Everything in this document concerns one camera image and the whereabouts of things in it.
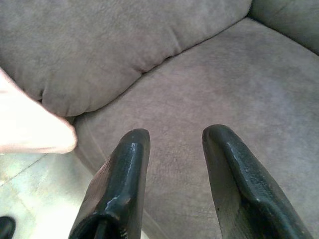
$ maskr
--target floor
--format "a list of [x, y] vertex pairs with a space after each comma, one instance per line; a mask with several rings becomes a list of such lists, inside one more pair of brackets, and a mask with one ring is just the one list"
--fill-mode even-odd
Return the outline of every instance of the floor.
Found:
[[74, 153], [0, 155], [0, 216], [14, 239], [66, 239], [92, 178]]

